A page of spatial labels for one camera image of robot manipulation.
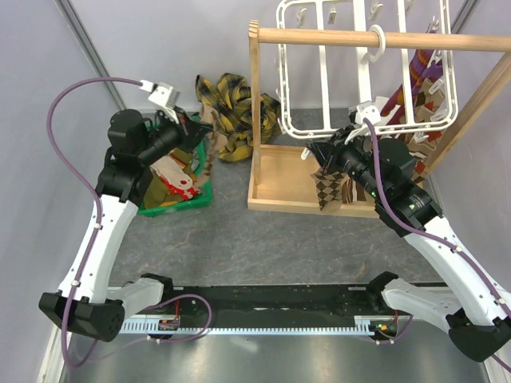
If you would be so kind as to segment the beige brown argyle sock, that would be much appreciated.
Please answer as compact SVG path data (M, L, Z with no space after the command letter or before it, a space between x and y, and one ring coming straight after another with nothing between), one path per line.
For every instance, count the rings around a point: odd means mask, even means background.
M217 111L213 107L203 103L200 109L200 121L212 126L212 132L207 134L208 150L206 152L204 168L196 179L196 186L202 188L211 177L212 168L218 153L218 144L220 141L220 119Z
M342 181L344 174L335 172L326 174L321 169L311 174L315 181L315 190L319 203L319 209L322 212L333 212L340 208L342 202Z

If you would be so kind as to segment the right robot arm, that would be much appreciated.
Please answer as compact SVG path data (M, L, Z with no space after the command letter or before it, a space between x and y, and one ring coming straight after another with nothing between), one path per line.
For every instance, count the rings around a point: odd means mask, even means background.
M510 293L483 270L436 201L412 181L415 159L403 141L384 138L377 152L367 152L362 137L346 138L339 130L307 148L321 170L345 174L373 196L380 220L415 248L454 294L442 298L384 272L367 287L367 308L417 316L446 332L469 359L492 357L510 340Z

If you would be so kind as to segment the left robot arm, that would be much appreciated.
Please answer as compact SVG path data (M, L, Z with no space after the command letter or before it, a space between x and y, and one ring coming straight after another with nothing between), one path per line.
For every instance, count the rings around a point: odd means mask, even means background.
M192 152L213 130L190 118L159 110L155 125L140 112L126 109L110 119L104 167L93 188L93 213L73 265L57 292L44 293L40 310L61 330L110 342L125 319L151 307L166 314L175 305L172 280L146 273L113 293L109 277L129 224L152 182L151 165L174 148Z

